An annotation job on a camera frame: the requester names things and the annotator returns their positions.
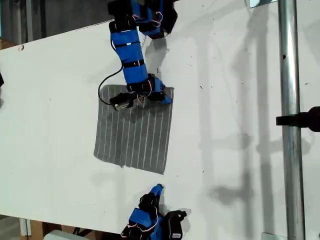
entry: floor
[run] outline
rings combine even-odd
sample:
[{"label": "floor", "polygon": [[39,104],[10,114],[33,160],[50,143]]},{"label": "floor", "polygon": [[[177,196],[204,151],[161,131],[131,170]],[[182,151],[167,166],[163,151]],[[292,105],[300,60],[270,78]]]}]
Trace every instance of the floor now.
[{"label": "floor", "polygon": [[18,218],[0,215],[0,239],[20,240]]}]

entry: black cable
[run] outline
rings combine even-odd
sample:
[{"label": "black cable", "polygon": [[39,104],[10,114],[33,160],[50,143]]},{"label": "black cable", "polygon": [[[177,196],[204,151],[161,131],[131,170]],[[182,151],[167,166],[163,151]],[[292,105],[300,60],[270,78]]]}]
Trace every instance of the black cable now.
[{"label": "black cable", "polygon": [[[112,45],[111,36],[110,36],[110,45],[111,45],[112,49],[113,49],[114,51],[116,51],[115,47]],[[121,62],[121,68],[119,69],[119,71],[117,71],[117,72],[115,72],[115,73],[107,76],[107,77],[100,83],[100,85],[99,85],[99,87],[98,87],[98,97],[99,97],[100,101],[103,102],[103,103],[106,104],[106,105],[112,105],[112,104],[105,102],[105,101],[101,98],[101,95],[100,95],[101,86],[105,83],[106,80],[108,80],[109,78],[111,78],[111,77],[117,75],[118,73],[120,73],[123,68],[124,68],[124,65],[123,65],[123,63]]]}]

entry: cable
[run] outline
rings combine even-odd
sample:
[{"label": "cable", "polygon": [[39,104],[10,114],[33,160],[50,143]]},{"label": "cable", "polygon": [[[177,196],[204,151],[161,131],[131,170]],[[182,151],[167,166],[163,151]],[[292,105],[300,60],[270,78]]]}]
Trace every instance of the cable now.
[{"label": "cable", "polygon": [[162,13],[160,11],[156,11],[155,13],[161,15],[161,19],[159,20],[159,22],[161,23],[162,20],[164,19],[164,16],[162,15]]},{"label": "cable", "polygon": [[[113,44],[112,44],[111,36],[110,36],[110,45],[111,45],[112,49],[116,52],[116,49],[115,49],[115,47],[114,47]],[[115,73],[107,76],[107,77],[100,83],[100,85],[99,85],[99,87],[98,87],[98,97],[99,97],[100,101],[103,102],[103,103],[106,104],[106,105],[112,105],[112,104],[105,102],[105,101],[101,98],[101,95],[100,95],[101,86],[102,86],[102,85],[105,83],[105,81],[107,81],[109,78],[111,78],[111,77],[117,75],[118,73],[120,73],[123,68],[124,68],[124,65],[123,65],[123,63],[121,62],[121,68],[120,68],[118,71],[116,71]]]}]

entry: red wire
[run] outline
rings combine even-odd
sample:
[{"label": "red wire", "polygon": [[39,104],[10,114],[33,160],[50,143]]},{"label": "red wire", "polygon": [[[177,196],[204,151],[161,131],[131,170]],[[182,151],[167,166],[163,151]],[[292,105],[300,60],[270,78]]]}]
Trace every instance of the red wire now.
[{"label": "red wire", "polygon": [[[143,233],[149,232],[150,230],[154,229],[154,228],[157,226],[158,222],[159,222],[159,217],[158,217],[157,208],[155,207],[154,209],[155,209],[155,215],[156,215],[156,223],[155,223],[152,227],[150,227],[149,229],[147,229],[147,230],[142,230],[142,229],[137,225],[137,223],[136,223],[135,225],[129,225],[129,224],[127,224],[126,226],[127,226],[128,228],[137,227],[137,228],[140,229],[141,232],[143,232]],[[121,234],[120,234],[121,237],[122,237],[123,239],[127,238],[127,236],[123,236],[123,233],[124,233],[124,231],[121,232]]]}]

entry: striped towel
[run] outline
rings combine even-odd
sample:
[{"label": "striped towel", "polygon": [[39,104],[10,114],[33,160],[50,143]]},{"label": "striped towel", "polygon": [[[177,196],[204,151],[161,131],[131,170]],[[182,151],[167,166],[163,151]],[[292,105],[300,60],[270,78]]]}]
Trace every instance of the striped towel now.
[{"label": "striped towel", "polygon": [[[173,100],[174,89],[166,94]],[[101,97],[108,102],[124,85],[106,85]],[[172,104],[134,101],[132,108],[115,111],[99,101],[94,156],[104,162],[163,174],[167,162]]]}]

